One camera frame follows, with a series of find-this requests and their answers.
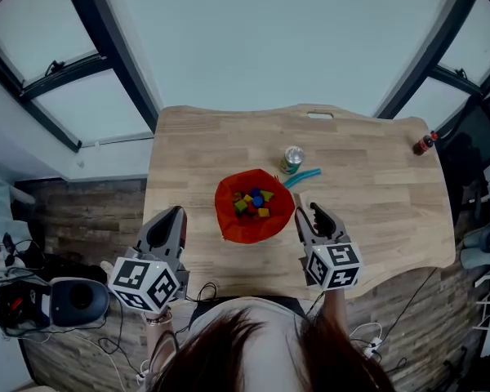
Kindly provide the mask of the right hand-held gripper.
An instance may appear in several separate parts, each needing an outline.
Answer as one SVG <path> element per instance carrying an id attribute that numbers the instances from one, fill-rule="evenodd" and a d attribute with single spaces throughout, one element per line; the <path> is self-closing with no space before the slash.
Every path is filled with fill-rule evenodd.
<path id="1" fill-rule="evenodd" d="M 305 252 L 300 262 L 306 285 L 322 291 L 353 287 L 363 268 L 358 244 L 350 240 L 339 216 L 314 202 L 310 208 L 314 211 L 314 226 L 301 207 L 294 215 Z"/>

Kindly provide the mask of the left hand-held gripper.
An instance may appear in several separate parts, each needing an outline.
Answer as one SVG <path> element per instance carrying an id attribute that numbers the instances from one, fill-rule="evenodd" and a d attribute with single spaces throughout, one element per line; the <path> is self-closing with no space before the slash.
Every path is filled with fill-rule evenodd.
<path id="1" fill-rule="evenodd" d="M 116 260 L 109 280 L 109 290 L 123 305 L 164 313 L 170 302 L 186 298 L 189 271 L 180 262 L 186 232 L 181 206 L 159 212 L 140 228 L 136 245 Z"/>

